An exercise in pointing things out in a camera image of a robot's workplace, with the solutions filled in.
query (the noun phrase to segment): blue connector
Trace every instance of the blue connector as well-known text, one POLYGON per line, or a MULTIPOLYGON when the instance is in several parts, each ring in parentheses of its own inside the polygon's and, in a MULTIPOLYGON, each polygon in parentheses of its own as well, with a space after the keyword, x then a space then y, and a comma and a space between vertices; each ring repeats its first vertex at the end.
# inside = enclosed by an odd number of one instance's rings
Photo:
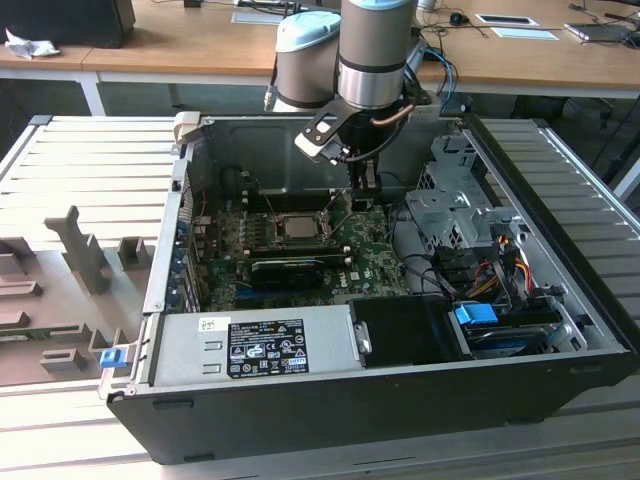
POLYGON ((464 325, 470 323, 476 325, 478 323, 498 323, 496 312, 488 303, 463 303, 456 308, 456 317, 458 323, 464 325))
POLYGON ((127 347, 107 348, 100 356, 102 368, 123 368, 127 366, 127 347))

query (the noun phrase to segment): green circuit board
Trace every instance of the green circuit board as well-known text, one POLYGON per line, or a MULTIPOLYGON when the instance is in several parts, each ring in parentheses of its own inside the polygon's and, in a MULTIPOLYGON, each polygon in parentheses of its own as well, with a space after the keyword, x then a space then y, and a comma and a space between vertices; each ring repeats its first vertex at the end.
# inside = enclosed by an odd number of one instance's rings
MULTIPOLYGON (((324 269, 323 283, 318 288, 266 295, 252 289, 250 267, 253 260, 241 232, 247 223, 268 220, 270 214, 252 214, 241 207, 227 206, 217 210, 214 216, 215 238, 207 242, 213 248, 203 256, 208 273, 209 301, 205 299, 204 302, 208 311, 334 305, 361 296, 406 295, 409 291, 398 268, 398 259, 386 241, 387 217, 382 206, 352 211, 348 194, 338 198, 330 212, 330 225, 335 228, 344 222, 331 238, 339 245, 351 248, 351 264, 324 269)), ((273 236, 275 232, 269 225, 267 222, 265 235, 273 236)))

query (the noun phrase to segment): computer mouse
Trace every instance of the computer mouse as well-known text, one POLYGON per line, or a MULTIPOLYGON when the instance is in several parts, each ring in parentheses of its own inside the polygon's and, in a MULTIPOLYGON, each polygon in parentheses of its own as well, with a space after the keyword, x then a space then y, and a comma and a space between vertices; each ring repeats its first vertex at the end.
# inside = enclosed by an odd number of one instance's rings
POLYGON ((469 22, 469 17, 463 15, 462 13, 453 12, 449 17, 449 23, 454 27, 459 27, 465 23, 469 22))

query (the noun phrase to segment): warning label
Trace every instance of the warning label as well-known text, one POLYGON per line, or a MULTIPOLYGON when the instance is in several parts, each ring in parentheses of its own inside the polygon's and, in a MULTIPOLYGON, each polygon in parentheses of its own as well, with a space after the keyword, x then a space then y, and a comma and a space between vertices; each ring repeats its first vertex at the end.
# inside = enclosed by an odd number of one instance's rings
POLYGON ((228 345, 231 378, 309 371, 302 319, 232 323, 228 345))

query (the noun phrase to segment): white desk leg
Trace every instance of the white desk leg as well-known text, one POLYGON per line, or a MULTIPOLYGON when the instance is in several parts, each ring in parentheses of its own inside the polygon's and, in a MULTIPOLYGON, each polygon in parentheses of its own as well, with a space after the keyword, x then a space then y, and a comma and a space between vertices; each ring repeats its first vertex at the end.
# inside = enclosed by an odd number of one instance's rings
POLYGON ((79 82, 82 87, 84 98, 87 100, 91 115, 94 117, 105 116, 104 105, 102 104, 100 90, 98 89, 98 83, 100 83, 98 74, 96 72, 81 72, 78 74, 76 81, 79 82))
POLYGON ((640 158, 636 160, 627 174, 622 177, 618 186, 613 190, 620 200, 623 202, 627 200, 627 197, 633 193, 636 187, 640 184, 640 158))

